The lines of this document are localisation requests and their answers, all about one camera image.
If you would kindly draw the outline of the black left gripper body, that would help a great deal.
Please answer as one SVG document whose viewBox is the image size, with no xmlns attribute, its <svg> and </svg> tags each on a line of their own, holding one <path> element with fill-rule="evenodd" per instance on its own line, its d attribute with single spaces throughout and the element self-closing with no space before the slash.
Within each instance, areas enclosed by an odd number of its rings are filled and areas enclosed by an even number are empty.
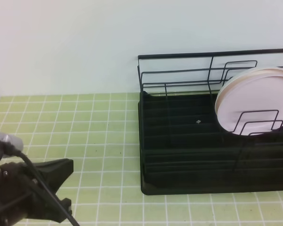
<svg viewBox="0 0 283 226">
<path fill-rule="evenodd" d="M 73 221 L 72 201 L 60 200 L 21 151 L 0 160 L 0 226 L 13 226 L 22 219 Z"/>
</svg>

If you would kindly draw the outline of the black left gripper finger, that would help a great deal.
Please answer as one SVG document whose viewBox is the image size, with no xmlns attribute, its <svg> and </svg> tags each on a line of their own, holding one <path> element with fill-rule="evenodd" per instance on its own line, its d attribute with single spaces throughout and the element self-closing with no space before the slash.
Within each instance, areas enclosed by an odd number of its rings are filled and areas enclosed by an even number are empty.
<svg viewBox="0 0 283 226">
<path fill-rule="evenodd" d="M 59 159 L 36 163 L 36 168 L 49 189 L 56 193 L 63 183 L 74 172 L 74 161 L 71 159 Z"/>
</svg>

